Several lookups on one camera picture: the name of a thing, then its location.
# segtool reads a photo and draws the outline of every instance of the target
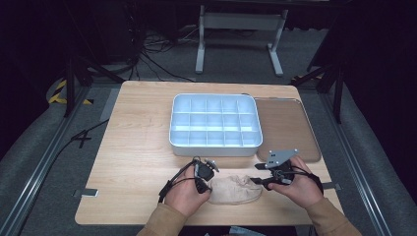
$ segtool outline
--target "black stand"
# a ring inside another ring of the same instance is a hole
[[[322,68],[316,69],[303,77],[295,77],[291,81],[291,85],[298,87],[311,79],[323,74],[322,79],[316,86],[316,90],[319,93],[328,93],[331,86],[335,83],[334,100],[333,100],[333,115],[337,123],[341,123],[340,120],[340,105],[341,96],[343,90],[343,65],[327,65]]]
[[[75,78],[78,79],[80,85],[83,87],[90,87],[92,84],[92,77],[89,74],[88,67],[95,69],[101,75],[113,80],[115,83],[122,84],[125,82],[124,79],[114,75],[110,71],[86,58],[77,55],[71,56],[66,65],[65,79],[67,81],[67,110],[64,117],[68,117],[75,107]]]

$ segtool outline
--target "finger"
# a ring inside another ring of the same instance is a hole
[[[275,184],[275,183],[269,183],[268,184],[268,188],[282,194],[282,195],[286,195],[286,192],[288,191],[288,187],[286,185],[280,185],[280,184]]]
[[[194,178],[194,165],[189,166],[186,171],[184,171],[185,178]]]
[[[295,155],[294,157],[291,158],[291,164],[294,165],[294,166],[297,166],[297,167],[299,167],[299,168],[301,168],[301,169],[303,169],[303,170],[305,170],[309,173],[312,172],[299,155]]]

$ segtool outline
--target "metal bracket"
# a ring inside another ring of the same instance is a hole
[[[83,190],[76,190],[74,191],[73,197],[76,199],[80,199],[82,197],[97,197],[98,190],[97,189],[83,189]]]
[[[298,149],[270,150],[267,163],[265,163],[265,168],[271,169],[279,166],[289,160],[292,156],[298,154],[298,152]]]

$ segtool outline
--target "white plastic tray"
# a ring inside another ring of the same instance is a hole
[[[263,141],[255,100],[246,94],[181,93],[169,142],[176,155],[251,156]]]

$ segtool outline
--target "black strap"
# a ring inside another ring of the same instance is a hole
[[[172,177],[171,180],[168,180],[168,182],[166,182],[165,186],[163,186],[162,190],[159,192],[159,203],[163,202],[163,199],[165,199],[166,195],[168,194],[168,192],[172,189],[172,187],[174,186],[174,181],[178,178],[178,176],[180,176],[180,174],[182,172],[184,172],[188,167],[190,167],[192,164],[196,164],[198,163],[199,160],[198,159],[193,159],[190,163],[186,164],[184,167],[182,167],[178,173],[176,175],[174,175],[174,177]]]

